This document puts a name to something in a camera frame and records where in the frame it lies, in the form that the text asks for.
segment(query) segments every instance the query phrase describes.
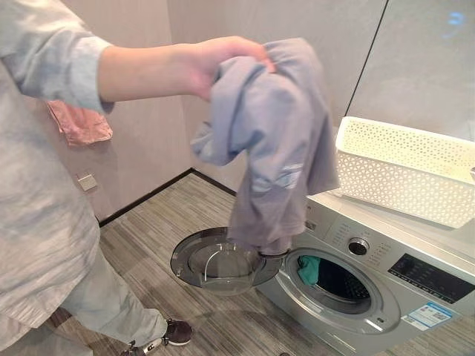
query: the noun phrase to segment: towel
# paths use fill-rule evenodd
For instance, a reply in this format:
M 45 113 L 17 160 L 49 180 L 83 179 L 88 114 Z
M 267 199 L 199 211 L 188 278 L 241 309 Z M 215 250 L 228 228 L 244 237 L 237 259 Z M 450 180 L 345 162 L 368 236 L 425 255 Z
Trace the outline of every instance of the towel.
M 307 286 L 314 286 L 318 283 L 318 267 L 320 258 L 316 256 L 300 256 L 297 259 L 297 273 L 302 282 Z
M 306 196 L 337 188 L 338 175 L 323 69 L 313 49 L 303 39 L 265 48 L 276 73 L 245 56 L 220 65 L 211 121 L 191 146 L 215 165 L 247 153 L 228 239 L 276 255 L 304 231 Z
M 47 106 L 69 145 L 89 145 L 112 137 L 106 118 L 96 111 L 75 108 L 61 100 L 49 101 Z

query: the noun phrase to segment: person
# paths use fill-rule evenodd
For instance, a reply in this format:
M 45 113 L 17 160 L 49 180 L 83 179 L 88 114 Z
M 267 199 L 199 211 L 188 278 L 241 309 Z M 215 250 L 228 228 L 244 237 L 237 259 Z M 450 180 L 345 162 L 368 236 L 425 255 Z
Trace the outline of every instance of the person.
M 114 102 L 209 100 L 218 65 L 263 46 L 241 37 L 132 49 L 88 31 L 59 0 L 0 1 L 0 355 L 92 355 L 45 321 L 61 306 L 137 355 L 183 345 L 191 327 L 145 309 L 105 260 L 99 226 L 22 94 L 109 112 Z

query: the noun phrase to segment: sneaker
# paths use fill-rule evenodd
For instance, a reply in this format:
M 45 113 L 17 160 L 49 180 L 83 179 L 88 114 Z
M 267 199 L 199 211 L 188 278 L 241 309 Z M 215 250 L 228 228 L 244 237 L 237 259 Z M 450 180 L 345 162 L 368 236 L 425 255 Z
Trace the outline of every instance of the sneaker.
M 161 343 L 164 346 L 168 344 L 183 346 L 190 342 L 193 329 L 187 322 L 173 319 L 167 319 L 166 322 L 168 324 L 166 333 L 160 339 L 156 339 L 142 347 L 135 346 L 135 341 L 132 341 L 128 344 L 128 349 L 122 352 L 120 356 L 146 356 L 152 353 Z
M 167 319 L 168 328 L 162 337 L 163 345 L 183 346 L 190 342 L 193 329 L 186 321 Z

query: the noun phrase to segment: white plastic basket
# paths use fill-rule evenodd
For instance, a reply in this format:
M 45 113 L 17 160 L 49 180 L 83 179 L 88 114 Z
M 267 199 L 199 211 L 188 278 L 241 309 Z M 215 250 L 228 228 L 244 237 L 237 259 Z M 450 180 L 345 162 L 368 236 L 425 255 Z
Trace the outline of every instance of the white plastic basket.
M 475 217 L 475 142 L 347 116 L 336 147 L 343 195 L 451 228 Z

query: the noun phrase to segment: baseboard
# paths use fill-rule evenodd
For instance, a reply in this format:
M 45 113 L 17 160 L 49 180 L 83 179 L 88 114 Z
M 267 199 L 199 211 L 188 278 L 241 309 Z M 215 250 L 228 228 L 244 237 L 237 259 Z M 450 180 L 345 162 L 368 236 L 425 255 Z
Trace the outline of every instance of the baseboard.
M 225 185 L 223 185 L 223 184 L 219 183 L 218 181 L 206 176 L 205 174 L 197 171 L 196 169 L 193 169 L 192 173 L 194 175 L 198 176 L 199 178 L 201 178 L 202 180 L 205 180 L 208 183 L 213 184 L 216 188 L 219 188 L 222 191 L 225 191 L 226 193 L 231 194 L 233 197 L 236 196 L 236 192 L 233 191 L 231 188 L 226 187 Z
M 118 217 L 121 217 L 123 214 L 125 214 L 127 211 L 135 208 L 136 206 L 138 206 L 139 204 L 142 204 L 143 202 L 145 202 L 146 200 L 152 198 L 155 194 L 158 194 L 160 193 L 161 191 L 163 191 L 164 189 L 167 189 L 170 185 L 178 182 L 180 179 L 188 176 L 189 174 L 195 174 L 197 177 L 207 181 L 208 183 L 210 184 L 213 184 L 215 187 L 221 189 L 222 191 L 225 191 L 226 193 L 228 194 L 231 194 L 233 196 L 236 195 L 236 192 L 233 191 L 232 189 L 229 189 L 228 187 L 226 187 L 225 185 L 222 185 L 221 183 L 219 183 L 218 181 L 206 176 L 205 174 L 197 171 L 196 169 L 194 168 L 190 168 L 186 171 L 184 171 L 182 174 L 179 174 L 178 176 L 176 176 L 175 178 L 169 180 L 167 183 L 165 184 L 162 184 L 160 187 L 154 189 L 153 191 L 151 191 L 150 193 L 144 195 L 143 197 L 135 200 L 134 202 L 132 202 L 131 204 L 125 206 L 124 208 L 116 211 L 115 213 L 113 213 L 112 215 L 106 217 L 104 220 L 101 220 L 99 221 L 99 226 L 100 227 L 103 227 L 104 225 L 107 225 L 109 224 L 111 221 L 114 221 L 115 219 L 117 219 Z
M 146 200 L 152 198 L 155 194 L 158 194 L 160 193 L 162 190 L 164 189 L 167 189 L 170 185 L 178 182 L 180 179 L 188 176 L 191 172 L 193 172 L 194 169 L 193 168 L 190 168 L 188 169 L 187 171 L 184 171 L 182 174 L 179 174 L 178 176 L 176 176 L 175 178 L 169 180 L 167 183 L 165 184 L 162 184 L 160 187 L 158 187 L 157 189 L 154 189 L 153 191 L 151 191 L 150 193 L 144 195 L 143 197 L 135 200 L 134 202 L 130 203 L 129 205 L 125 206 L 124 208 L 116 211 L 115 213 L 113 213 L 112 215 L 109 215 L 108 217 L 106 217 L 104 220 L 101 220 L 99 221 L 99 226 L 100 227 L 103 227 L 104 225 L 107 225 L 109 224 L 111 221 L 114 221 L 116 218 L 118 217 L 121 217 L 123 214 L 125 214 L 127 211 L 135 208 L 137 205 L 139 204 L 142 204 L 143 202 L 145 202 Z

